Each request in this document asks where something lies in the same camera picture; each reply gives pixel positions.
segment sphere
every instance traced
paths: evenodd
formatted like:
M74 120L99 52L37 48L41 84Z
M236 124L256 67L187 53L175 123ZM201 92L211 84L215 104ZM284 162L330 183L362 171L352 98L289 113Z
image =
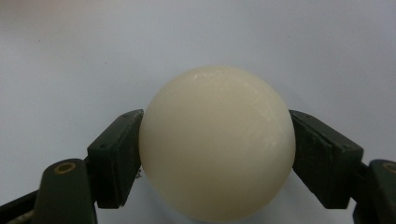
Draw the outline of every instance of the sphere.
M279 192L294 162L290 113L263 80L241 69L192 69L165 84L139 132L152 187L205 221L248 216Z

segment white surface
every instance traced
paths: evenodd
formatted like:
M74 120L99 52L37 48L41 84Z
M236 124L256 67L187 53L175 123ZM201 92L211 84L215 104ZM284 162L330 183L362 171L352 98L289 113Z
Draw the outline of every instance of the white surface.
M56 161L85 148L118 115L146 108L177 74L245 68L291 109L396 160L396 3L351 1L0 2L0 203L38 187ZM321 207L292 175L243 223L352 223ZM100 223L193 223L143 176Z
M230 66L191 69L146 109L139 151L149 182L189 217L230 221L267 205L294 162L290 112L259 77Z

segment white background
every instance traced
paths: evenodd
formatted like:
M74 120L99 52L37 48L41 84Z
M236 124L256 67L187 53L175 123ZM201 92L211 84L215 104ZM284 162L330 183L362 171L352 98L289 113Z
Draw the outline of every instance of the white background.
M393 0L0 2L0 204L38 188L56 161L86 147L120 114L146 108L193 67L226 64L267 81L365 148L396 161ZM291 174L240 223L353 223L326 210ZM200 223L174 212L147 178L99 223Z

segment ball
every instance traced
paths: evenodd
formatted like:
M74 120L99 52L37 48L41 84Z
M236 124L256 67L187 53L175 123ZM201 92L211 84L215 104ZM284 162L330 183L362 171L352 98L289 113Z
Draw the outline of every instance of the ball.
M290 113L247 71L208 66L165 84L146 109L139 152L171 207L205 221L248 216L279 192L294 162Z

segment white ball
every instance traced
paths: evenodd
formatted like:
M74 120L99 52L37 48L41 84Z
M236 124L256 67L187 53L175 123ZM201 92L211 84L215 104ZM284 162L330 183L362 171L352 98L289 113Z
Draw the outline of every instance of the white ball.
M232 67L190 70L167 83L140 127L150 184L180 213L245 217L279 192L294 161L289 110L264 81Z

